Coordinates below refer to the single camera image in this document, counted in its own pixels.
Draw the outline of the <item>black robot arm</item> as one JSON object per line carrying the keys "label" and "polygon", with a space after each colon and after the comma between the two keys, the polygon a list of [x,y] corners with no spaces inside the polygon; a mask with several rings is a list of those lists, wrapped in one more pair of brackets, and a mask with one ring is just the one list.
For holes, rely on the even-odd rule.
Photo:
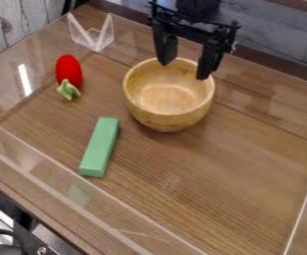
{"label": "black robot arm", "polygon": [[205,80],[218,69],[223,54],[234,51],[238,21],[218,17],[221,0],[175,0],[174,9],[150,0],[155,58],[166,66],[176,57],[178,37],[202,45],[195,78]]}

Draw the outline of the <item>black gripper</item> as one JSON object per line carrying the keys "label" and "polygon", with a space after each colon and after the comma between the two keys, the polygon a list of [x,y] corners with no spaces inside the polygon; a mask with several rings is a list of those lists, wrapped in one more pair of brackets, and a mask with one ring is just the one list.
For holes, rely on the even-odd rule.
{"label": "black gripper", "polygon": [[152,43],[158,62],[166,66],[176,56],[176,36],[202,44],[195,78],[206,80],[217,70],[225,53],[235,46],[238,21],[219,10],[222,0],[148,0],[152,20]]}

